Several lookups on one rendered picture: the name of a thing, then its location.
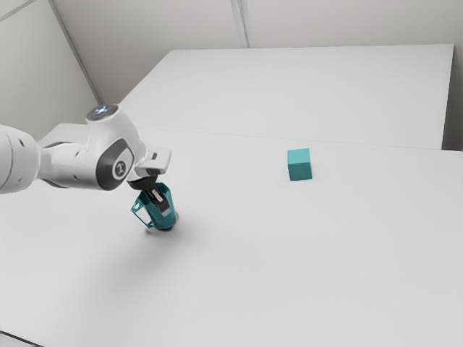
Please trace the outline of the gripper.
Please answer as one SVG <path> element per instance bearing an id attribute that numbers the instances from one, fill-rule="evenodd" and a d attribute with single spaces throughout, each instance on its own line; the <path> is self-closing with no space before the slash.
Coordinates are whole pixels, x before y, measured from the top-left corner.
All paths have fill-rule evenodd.
<path id="1" fill-rule="evenodd" d="M 139 179 L 128 179 L 127 183 L 134 190 L 148 191 L 151 202 L 162 216 L 171 213 L 170 202 L 167 198 L 168 189 L 162 183 L 156 183 L 158 176 L 145 176 Z"/>

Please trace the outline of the teal faceted mug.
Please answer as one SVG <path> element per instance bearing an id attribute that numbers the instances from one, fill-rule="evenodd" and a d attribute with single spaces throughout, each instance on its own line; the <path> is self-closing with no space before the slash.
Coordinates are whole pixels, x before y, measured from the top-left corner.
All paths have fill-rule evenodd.
<path id="1" fill-rule="evenodd" d="M 167 198 L 171 207 L 171 213 L 169 215 L 162 216 L 159 213 L 156 206 L 151 202 L 148 196 L 148 191 L 141 191 L 132 205 L 132 213 L 146 228 L 156 228 L 161 231 L 168 231 L 176 224 L 178 215 L 174 208 L 171 190 L 167 186 L 166 188 L 168 189 Z"/>

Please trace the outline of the teal cube block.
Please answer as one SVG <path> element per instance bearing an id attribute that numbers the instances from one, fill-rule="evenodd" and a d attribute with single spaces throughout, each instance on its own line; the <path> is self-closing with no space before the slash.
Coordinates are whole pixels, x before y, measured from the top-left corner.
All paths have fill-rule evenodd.
<path id="1" fill-rule="evenodd" d="M 291 181 L 303 181 L 313 178 L 310 149 L 294 149 L 287 151 L 287 168 Z"/>

